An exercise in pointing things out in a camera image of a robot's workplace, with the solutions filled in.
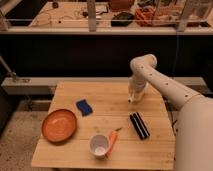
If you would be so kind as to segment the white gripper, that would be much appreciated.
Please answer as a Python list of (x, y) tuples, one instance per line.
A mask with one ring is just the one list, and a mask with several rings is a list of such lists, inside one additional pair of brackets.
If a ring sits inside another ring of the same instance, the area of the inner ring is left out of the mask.
[(136, 91), (135, 89), (130, 88), (128, 101), (130, 103), (139, 102), (141, 100), (141, 98), (143, 97), (144, 93), (145, 93), (144, 90)]

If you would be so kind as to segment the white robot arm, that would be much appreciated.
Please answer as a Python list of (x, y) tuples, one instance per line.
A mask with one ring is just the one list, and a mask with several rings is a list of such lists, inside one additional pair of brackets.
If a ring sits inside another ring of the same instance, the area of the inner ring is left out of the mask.
[(213, 98), (169, 78), (156, 70), (153, 54), (130, 62), (129, 101), (141, 99), (152, 85), (179, 111), (175, 143), (175, 171), (213, 171)]

